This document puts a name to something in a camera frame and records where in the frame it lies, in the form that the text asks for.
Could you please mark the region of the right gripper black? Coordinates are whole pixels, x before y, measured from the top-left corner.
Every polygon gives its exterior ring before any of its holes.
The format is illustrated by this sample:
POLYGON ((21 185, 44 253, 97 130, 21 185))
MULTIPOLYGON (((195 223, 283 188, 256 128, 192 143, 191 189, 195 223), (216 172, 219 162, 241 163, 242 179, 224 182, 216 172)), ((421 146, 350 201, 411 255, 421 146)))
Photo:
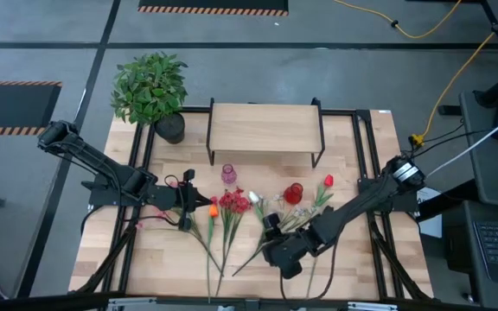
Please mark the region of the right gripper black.
POLYGON ((321 240, 312 224, 298 227, 294 232, 282 232, 279 228, 280 219, 277 213, 263 218, 265 241, 263 255, 265 261, 272 267, 280 269, 280 276, 291 279, 302 272, 300 260, 310 254, 316 257, 321 240))

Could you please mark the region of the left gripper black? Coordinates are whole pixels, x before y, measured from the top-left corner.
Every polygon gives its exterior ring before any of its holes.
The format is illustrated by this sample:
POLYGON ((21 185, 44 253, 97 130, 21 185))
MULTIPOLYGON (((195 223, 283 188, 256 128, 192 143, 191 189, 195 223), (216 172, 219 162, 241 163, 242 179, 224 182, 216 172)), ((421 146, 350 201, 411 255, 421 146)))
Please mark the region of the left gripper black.
POLYGON ((192 227, 189 215, 203 206, 211 206, 213 202, 206 196, 195 190, 191 182, 195 178, 195 171, 188 169, 183 173, 180 181, 175 175, 167 175, 164 178, 164 186, 151 185, 147 203, 157 207, 161 211, 168 211, 173 207, 180 209, 180 218, 176 226, 180 231, 188 232, 192 227))

